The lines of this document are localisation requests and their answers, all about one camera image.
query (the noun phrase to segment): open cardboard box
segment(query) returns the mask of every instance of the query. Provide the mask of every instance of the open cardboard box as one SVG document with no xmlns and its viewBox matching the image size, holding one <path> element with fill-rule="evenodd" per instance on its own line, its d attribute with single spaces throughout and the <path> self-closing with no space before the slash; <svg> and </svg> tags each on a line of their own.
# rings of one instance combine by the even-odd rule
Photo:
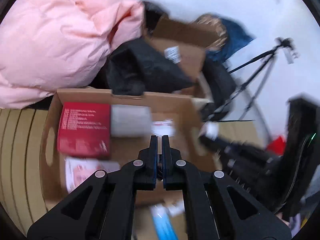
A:
<svg viewBox="0 0 320 240">
<path fill-rule="evenodd" d="M 197 154 L 194 130 L 201 128 L 200 117 L 190 96 L 146 92 L 142 97 L 115 96 L 111 90 L 98 89 L 59 89 L 54 95 L 44 125 L 41 140 L 39 165 L 41 190 L 47 209 L 51 209 L 68 193 L 65 185 L 65 160 L 57 152 L 56 138 L 60 115 L 65 102 L 86 102 L 149 106 L 153 121 L 173 119 L 175 136 L 170 137 L 170 146 L 181 151 L 183 159 L 195 164 L 204 171 L 214 171 L 215 164 L 210 153 Z M 140 150 L 147 148 L 150 136 L 146 138 L 111 138 L 111 160 L 121 166 L 135 160 Z M 161 139 L 158 138 L 158 153 L 161 153 Z M 138 191 L 136 204 L 159 203 L 165 199 L 181 199 L 180 191 L 165 191 L 161 181 L 157 181 L 154 191 Z"/>
<path fill-rule="evenodd" d="M 196 84 L 205 60 L 206 48 L 219 38 L 209 25 L 186 24 L 168 17 L 161 17 L 152 37 L 145 37 L 162 54 L 165 49 L 178 46 L 181 61 L 177 65 Z M 196 85 L 182 89 L 181 94 L 202 97 L 199 96 Z"/>
</svg>

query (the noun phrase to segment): blue fabric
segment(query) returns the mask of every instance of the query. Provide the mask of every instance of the blue fabric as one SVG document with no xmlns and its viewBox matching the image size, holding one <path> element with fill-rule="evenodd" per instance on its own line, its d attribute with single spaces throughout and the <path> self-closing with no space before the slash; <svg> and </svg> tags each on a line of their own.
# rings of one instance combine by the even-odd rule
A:
<svg viewBox="0 0 320 240">
<path fill-rule="evenodd" d="M 223 63 L 238 50 L 247 46 L 254 38 L 249 36 L 238 23 L 224 18 L 220 19 L 227 29 L 227 42 L 219 51 L 207 51 L 207 57 L 213 61 Z"/>
</svg>

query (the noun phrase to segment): black tripod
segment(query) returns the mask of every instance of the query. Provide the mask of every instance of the black tripod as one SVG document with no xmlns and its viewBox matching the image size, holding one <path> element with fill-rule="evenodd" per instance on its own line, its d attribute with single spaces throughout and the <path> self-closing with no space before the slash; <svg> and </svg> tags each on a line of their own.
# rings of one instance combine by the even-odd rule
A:
<svg viewBox="0 0 320 240">
<path fill-rule="evenodd" d="M 242 69 L 243 67 L 253 63 L 253 62 L 256 62 L 257 60 L 259 59 L 264 59 L 266 57 L 268 57 L 267 59 L 264 60 L 264 62 L 262 63 L 262 65 L 255 71 L 255 73 L 252 74 L 252 76 L 246 81 L 244 82 L 243 84 L 241 84 L 235 91 L 235 93 L 230 97 L 229 100 L 227 100 L 225 102 L 225 104 L 221 107 L 219 107 L 215 112 L 214 114 L 218 114 L 218 113 L 222 113 L 223 110 L 225 109 L 226 106 L 228 106 L 231 101 L 233 99 L 235 99 L 242 91 L 244 91 L 248 85 L 252 82 L 252 80 L 254 80 L 254 78 L 265 68 L 265 66 L 268 65 L 268 69 L 257 89 L 257 91 L 255 92 L 254 96 L 251 98 L 249 104 L 247 105 L 246 109 L 244 110 L 243 114 L 241 115 L 241 117 L 239 118 L 239 120 L 242 120 L 245 115 L 247 114 L 247 112 L 251 109 L 255 99 L 258 97 L 258 95 L 261 93 L 261 90 L 263 88 L 263 86 L 265 85 L 270 73 L 271 73 L 271 70 L 272 70 L 272 67 L 274 65 L 274 62 L 276 60 L 276 53 L 277 53 L 277 50 L 280 49 L 280 48 L 286 48 L 288 49 L 288 51 L 284 51 L 284 54 L 288 60 L 288 64 L 292 64 L 293 63 L 293 59 L 292 58 L 297 58 L 298 55 L 297 53 L 295 52 L 295 49 L 292 45 L 292 39 L 290 38 L 287 38 L 287 39 L 282 39 L 282 38 L 277 38 L 276 39 L 279 43 L 279 45 L 275 46 L 272 50 L 269 50 L 269 51 L 266 51 L 260 55 L 258 55 L 257 57 L 254 57 L 253 59 L 249 60 L 247 63 L 231 70 L 229 72 L 229 74 L 239 70 L 239 69 Z"/>
</svg>

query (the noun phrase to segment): white wall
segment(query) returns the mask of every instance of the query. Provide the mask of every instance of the white wall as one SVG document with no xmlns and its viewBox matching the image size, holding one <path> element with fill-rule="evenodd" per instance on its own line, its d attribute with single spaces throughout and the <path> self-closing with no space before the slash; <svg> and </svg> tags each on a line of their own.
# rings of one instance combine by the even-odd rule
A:
<svg viewBox="0 0 320 240">
<path fill-rule="evenodd" d="M 287 65 L 282 52 L 265 89 L 258 98 L 273 135 L 285 133 L 289 97 L 301 92 L 320 98 L 320 27 L 302 0 L 153 0 L 167 8 L 171 17 L 192 21 L 206 12 L 241 21 L 256 39 L 237 52 L 230 61 L 234 67 L 271 49 L 278 36 L 291 37 L 300 53 Z M 237 75 L 247 78 L 259 65 L 248 66 Z M 250 86 L 254 91 L 260 78 Z"/>
</svg>

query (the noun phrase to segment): red box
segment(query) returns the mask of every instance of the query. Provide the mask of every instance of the red box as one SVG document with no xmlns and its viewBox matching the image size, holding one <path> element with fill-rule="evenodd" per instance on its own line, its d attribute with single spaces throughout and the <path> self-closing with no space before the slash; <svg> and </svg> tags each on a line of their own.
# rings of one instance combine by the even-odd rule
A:
<svg viewBox="0 0 320 240">
<path fill-rule="evenodd" d="M 110 156 L 110 105 L 66 102 L 60 117 L 57 149 L 61 154 Z"/>
</svg>

